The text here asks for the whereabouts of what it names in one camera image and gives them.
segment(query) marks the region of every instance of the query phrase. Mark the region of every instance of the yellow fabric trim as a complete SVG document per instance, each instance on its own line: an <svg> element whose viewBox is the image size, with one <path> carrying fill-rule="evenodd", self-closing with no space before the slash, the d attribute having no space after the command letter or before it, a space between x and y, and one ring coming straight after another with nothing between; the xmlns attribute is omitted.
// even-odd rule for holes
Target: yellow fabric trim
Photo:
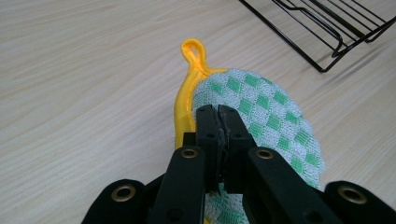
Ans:
<svg viewBox="0 0 396 224"><path fill-rule="evenodd" d="M180 48L190 68L175 101L176 148L182 147L184 133L195 132L195 120L192 116L192 95L196 86L212 73L227 71L226 68L207 67L205 47L198 39L187 39L181 44Z"/></svg>

